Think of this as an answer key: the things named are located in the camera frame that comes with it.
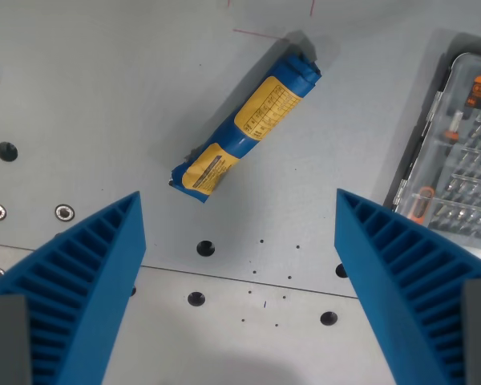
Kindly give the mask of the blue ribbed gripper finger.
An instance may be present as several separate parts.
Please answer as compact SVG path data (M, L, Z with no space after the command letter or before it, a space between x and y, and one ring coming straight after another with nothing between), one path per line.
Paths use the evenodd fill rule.
M26 299L34 384L100 384L146 251L134 192L52 238L0 277Z
M464 384L462 288L481 259L337 190L334 247L397 384Z

